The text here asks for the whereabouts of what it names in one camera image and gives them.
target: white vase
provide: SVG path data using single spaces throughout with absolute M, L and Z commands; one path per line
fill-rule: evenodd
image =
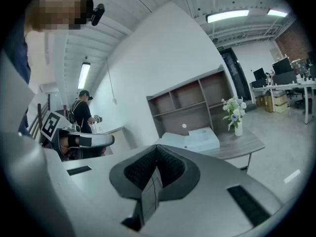
M 242 118 L 240 119 L 240 122 L 238 123 L 238 128 L 235 127 L 235 135 L 242 136 Z

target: fluorescent light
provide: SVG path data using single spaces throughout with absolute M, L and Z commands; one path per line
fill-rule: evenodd
M 226 18 L 244 17 L 247 16 L 248 13 L 249 10 L 231 10 L 226 12 L 219 12 L 207 15 L 206 20 L 208 23 L 212 23 Z
M 89 69 L 90 69 L 90 63 L 84 62 L 81 67 L 78 89 L 84 88 L 85 80 L 87 79 Z
M 269 10 L 269 11 L 268 11 L 268 15 L 274 15 L 274 16 L 279 16 L 279 17 L 285 17 L 285 16 L 287 16 L 287 13 L 281 12 L 281 11 L 277 11 L 277 10 Z

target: black fisheye border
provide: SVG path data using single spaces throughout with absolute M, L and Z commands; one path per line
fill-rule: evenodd
M 0 0 L 2 8 L 2 31 L 0 34 L 0 47 L 2 48 L 3 42 L 17 18 L 22 15 L 25 7 L 31 0 Z M 315 10 L 314 0 L 286 0 L 292 7 L 293 11 L 301 21 L 305 28 L 310 42 L 316 50 L 316 33 L 313 21 L 313 12 Z M 316 168 L 313 164 L 313 170 L 309 177 L 308 183 L 297 199 L 294 206 L 289 210 L 288 214 L 282 221 L 274 228 L 271 229 L 269 236 L 281 236 L 283 233 L 291 233 L 292 235 L 314 232 L 314 208 L 316 198 Z M 41 229 L 37 222 L 31 218 L 28 212 L 24 209 L 23 205 L 17 199 L 16 195 L 9 186 L 2 168 L 0 168 L 0 185 L 1 185 L 1 198 L 4 205 L 4 218 L 2 220 L 2 231 L 10 231 L 11 235 L 21 233 L 39 234 L 40 236 L 47 235 L 49 230 Z

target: black door frame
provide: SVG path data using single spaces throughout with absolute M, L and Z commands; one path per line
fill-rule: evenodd
M 239 74 L 239 76 L 240 76 L 240 80 L 241 80 L 241 83 L 242 83 L 244 92 L 245 92 L 247 98 L 248 98 L 249 100 L 251 100 L 251 94 L 250 94 L 250 90 L 249 90 L 249 85 L 248 85 L 248 83 L 247 83 L 246 77 L 245 77 L 245 75 L 244 75 L 244 73 L 243 73 L 243 70 L 242 70 L 242 68 L 241 68 L 241 65 L 239 64 L 238 59 L 237 59 L 237 57 L 236 57 L 234 51 L 232 50 L 232 48 L 230 47 L 230 48 L 224 49 L 224 50 L 222 50 L 222 51 L 219 51 L 219 53 L 220 53 L 221 55 L 224 54 L 224 53 L 230 53 L 230 54 L 231 54 L 231 56 L 232 56 L 232 58 L 233 58 L 234 65 L 236 66 L 237 72 L 238 72 L 238 74 Z

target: ceiling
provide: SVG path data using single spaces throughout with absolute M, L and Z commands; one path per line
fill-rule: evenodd
M 85 57 L 91 63 L 85 85 L 90 90 L 113 49 L 132 34 L 143 19 L 169 1 L 194 18 L 212 40 L 217 39 L 216 46 L 272 40 L 294 20 L 291 14 L 286 18 L 267 15 L 269 8 L 290 13 L 290 7 L 283 0 L 94 0 L 95 6 L 99 3 L 105 6 L 99 24 L 70 31 L 66 40 L 64 75 L 69 103 L 78 95 L 80 69 Z M 238 8 L 249 8 L 249 15 L 206 22 L 207 14 Z

